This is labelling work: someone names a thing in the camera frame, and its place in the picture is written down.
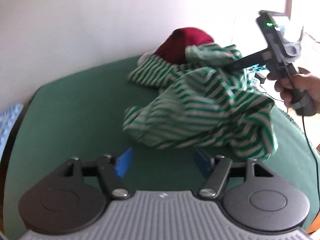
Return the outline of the person's right hand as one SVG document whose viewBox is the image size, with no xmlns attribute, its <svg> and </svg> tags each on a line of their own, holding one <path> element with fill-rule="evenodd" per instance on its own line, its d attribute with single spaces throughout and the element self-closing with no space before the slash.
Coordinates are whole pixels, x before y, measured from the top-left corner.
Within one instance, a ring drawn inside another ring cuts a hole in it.
<svg viewBox="0 0 320 240">
<path fill-rule="evenodd" d="M 310 95 L 317 113 L 319 113 L 319 77 L 312 75 L 304 68 L 299 68 L 299 70 L 299 74 L 277 80 L 274 88 L 280 93 L 280 97 L 287 107 L 291 107 L 293 103 L 289 89 L 293 89 L 294 86 L 296 89 L 305 90 Z"/>
</svg>

